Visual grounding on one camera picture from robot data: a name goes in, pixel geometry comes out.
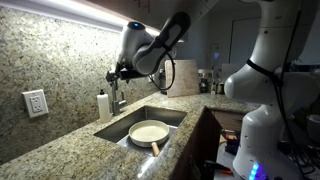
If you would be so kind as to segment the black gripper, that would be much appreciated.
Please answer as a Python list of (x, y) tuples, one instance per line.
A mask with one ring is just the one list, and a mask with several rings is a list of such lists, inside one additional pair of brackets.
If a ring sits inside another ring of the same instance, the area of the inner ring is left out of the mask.
[(106, 74), (106, 80), (108, 82), (115, 82), (116, 80), (129, 80), (133, 78), (134, 73), (132, 71), (121, 70), (119, 72), (108, 71)]

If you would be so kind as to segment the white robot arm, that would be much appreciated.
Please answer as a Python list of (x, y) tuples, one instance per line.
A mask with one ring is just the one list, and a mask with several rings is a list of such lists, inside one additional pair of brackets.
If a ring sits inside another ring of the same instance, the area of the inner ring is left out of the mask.
[[(299, 166), (277, 149), (278, 136), (287, 116), (316, 100), (319, 86), (310, 75), (278, 69), (302, 53), (319, 0), (245, 1), (256, 2), (261, 8), (258, 35), (246, 64), (224, 82), (224, 93), (258, 108), (243, 118), (233, 168), (248, 180), (303, 180)], [(192, 20), (190, 12), (177, 11), (155, 37), (143, 24), (127, 23), (115, 69), (107, 73), (106, 80), (131, 80), (155, 73)]]

